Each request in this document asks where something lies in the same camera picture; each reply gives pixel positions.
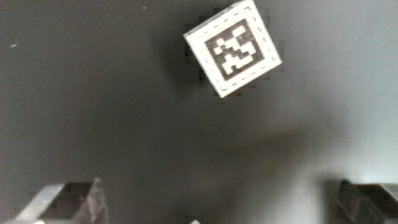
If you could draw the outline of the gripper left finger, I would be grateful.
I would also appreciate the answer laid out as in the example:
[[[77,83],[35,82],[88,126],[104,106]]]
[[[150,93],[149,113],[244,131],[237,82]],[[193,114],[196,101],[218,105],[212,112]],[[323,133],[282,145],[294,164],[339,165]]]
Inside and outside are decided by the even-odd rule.
[[[10,224],[109,224],[101,179],[45,185]]]

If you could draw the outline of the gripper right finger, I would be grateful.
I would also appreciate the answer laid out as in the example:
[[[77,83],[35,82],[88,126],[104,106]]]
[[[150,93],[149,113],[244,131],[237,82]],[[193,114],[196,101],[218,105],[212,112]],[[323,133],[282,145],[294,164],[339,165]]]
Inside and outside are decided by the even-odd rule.
[[[398,224],[398,183],[339,183],[333,224]]]

